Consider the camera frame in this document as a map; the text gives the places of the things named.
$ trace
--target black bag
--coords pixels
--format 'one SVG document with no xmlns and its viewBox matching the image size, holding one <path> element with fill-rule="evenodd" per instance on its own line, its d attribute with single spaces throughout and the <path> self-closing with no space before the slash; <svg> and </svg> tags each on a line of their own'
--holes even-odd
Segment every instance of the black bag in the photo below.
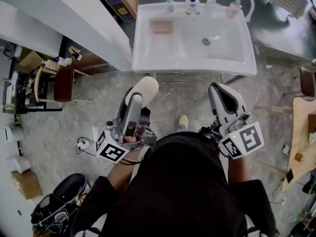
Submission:
<svg viewBox="0 0 316 237">
<path fill-rule="evenodd" d="M 66 177 L 53 191 L 38 203 L 31 214 L 32 225 L 54 234 L 70 229 L 78 209 L 76 204 L 82 195 L 87 179 L 83 174 Z"/>
</svg>

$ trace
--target wooden chair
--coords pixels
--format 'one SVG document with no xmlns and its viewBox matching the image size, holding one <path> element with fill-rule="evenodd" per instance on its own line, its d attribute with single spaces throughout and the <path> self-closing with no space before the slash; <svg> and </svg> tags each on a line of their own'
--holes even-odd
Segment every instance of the wooden chair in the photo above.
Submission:
<svg viewBox="0 0 316 237">
<path fill-rule="evenodd" d="M 299 68 L 300 71 L 300 81 L 301 81 L 301 90 L 300 91 L 293 91 L 285 93 L 284 95 L 292 95 L 292 94 L 299 94 L 297 97 L 316 97 L 316 74 L 315 72 L 311 72 L 306 68 Z"/>
<path fill-rule="evenodd" d="M 54 100 L 39 98 L 39 83 L 40 75 L 42 72 L 55 75 L 54 83 Z M 48 70 L 40 67 L 34 83 L 34 94 L 37 102 L 50 102 L 50 103 L 76 103 L 76 102 L 90 102 L 90 100 L 72 99 L 74 73 L 84 75 L 86 77 L 92 77 L 82 71 L 73 68 L 61 69 L 58 72 Z"/>
</svg>

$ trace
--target wooden table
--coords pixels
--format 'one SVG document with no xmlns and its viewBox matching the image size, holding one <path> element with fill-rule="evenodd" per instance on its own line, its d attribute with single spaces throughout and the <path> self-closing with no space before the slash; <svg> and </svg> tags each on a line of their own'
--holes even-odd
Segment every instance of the wooden table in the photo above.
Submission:
<svg viewBox="0 0 316 237">
<path fill-rule="evenodd" d="M 292 147 L 287 171 L 255 160 L 255 162 L 261 164 L 262 166 L 267 167 L 269 170 L 272 170 L 283 176 L 285 176 L 292 169 L 293 179 L 290 183 L 288 183 L 287 179 L 285 178 L 282 186 L 282 191 L 286 191 L 292 187 L 293 184 L 303 175 L 316 168 L 316 143 L 313 145 L 308 143 L 308 114 L 316 111 L 316 100 L 309 102 L 297 97 L 293 100 L 293 108 L 255 106 L 254 109 L 293 115 Z M 295 155 L 297 153 L 304 155 L 304 161 L 302 163 L 295 160 Z"/>
</svg>

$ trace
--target person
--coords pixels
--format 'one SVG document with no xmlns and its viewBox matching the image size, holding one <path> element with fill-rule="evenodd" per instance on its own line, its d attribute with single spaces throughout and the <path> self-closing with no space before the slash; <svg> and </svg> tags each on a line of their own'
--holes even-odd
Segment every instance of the person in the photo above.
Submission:
<svg viewBox="0 0 316 237">
<path fill-rule="evenodd" d="M 260 180 L 252 180 L 245 158 L 229 159 L 228 182 L 216 142 L 179 132 L 148 150 L 129 183 L 134 165 L 116 164 L 100 176 L 75 216 L 72 237 L 247 236 L 248 215 L 255 229 L 272 237 L 276 222 Z M 135 140 L 125 138 L 127 142 Z M 127 158 L 137 160 L 138 152 Z"/>
</svg>

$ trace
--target bar of soap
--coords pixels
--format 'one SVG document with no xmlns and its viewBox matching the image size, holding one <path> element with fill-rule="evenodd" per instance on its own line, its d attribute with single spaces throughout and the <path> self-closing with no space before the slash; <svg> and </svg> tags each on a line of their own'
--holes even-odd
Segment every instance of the bar of soap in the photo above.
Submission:
<svg viewBox="0 0 316 237">
<path fill-rule="evenodd" d="M 155 21 L 152 23 L 154 34 L 171 34 L 173 33 L 173 23 L 170 21 Z"/>
</svg>

